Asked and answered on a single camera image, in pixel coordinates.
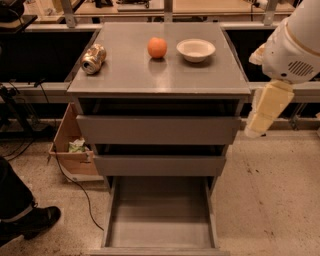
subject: open drawer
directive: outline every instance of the open drawer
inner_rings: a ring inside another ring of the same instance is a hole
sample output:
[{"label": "open drawer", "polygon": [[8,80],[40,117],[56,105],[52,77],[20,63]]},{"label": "open drawer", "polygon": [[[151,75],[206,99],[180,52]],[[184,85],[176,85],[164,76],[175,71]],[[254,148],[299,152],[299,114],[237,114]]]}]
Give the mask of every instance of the open drawer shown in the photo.
[{"label": "open drawer", "polygon": [[204,177],[116,177],[102,248],[91,255],[229,255]]}]

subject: cabinet top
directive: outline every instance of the cabinet top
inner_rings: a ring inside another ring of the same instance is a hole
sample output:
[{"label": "cabinet top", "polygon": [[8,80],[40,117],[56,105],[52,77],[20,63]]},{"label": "cabinet top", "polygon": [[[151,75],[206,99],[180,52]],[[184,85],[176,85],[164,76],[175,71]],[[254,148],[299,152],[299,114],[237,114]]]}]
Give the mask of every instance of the cabinet top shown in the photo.
[{"label": "cabinet top", "polygon": [[[167,42],[165,57],[152,59],[151,37]],[[177,51],[185,39],[202,39],[216,47],[201,63],[186,61]],[[72,94],[249,94],[248,83],[216,23],[105,23],[95,43],[107,57],[101,70],[87,75],[81,68],[71,83]]]}]

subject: orange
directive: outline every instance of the orange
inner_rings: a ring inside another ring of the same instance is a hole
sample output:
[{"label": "orange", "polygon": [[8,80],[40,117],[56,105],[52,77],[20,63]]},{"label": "orange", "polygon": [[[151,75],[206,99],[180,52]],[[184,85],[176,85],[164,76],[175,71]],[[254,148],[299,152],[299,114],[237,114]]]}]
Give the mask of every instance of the orange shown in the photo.
[{"label": "orange", "polygon": [[163,38],[152,37],[148,42],[148,53],[152,58],[163,58],[167,53],[167,42]]}]

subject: drawer front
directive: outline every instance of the drawer front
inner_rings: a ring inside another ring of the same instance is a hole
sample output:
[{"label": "drawer front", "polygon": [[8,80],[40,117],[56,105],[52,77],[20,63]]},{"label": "drawer front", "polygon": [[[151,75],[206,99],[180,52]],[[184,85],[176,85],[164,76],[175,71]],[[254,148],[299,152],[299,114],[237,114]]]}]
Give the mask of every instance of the drawer front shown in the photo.
[{"label": "drawer front", "polygon": [[77,117],[87,143],[155,145],[232,144],[237,117]]},{"label": "drawer front", "polygon": [[219,176],[223,156],[95,156],[105,176]]}]

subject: aluminum can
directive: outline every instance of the aluminum can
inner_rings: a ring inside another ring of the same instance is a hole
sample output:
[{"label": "aluminum can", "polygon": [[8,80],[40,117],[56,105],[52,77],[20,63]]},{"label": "aluminum can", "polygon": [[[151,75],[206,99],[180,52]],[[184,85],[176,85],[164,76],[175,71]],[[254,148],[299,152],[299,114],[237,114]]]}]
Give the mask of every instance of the aluminum can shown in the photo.
[{"label": "aluminum can", "polygon": [[81,68],[89,75],[98,72],[105,58],[107,52],[100,44],[92,45],[81,59]]}]

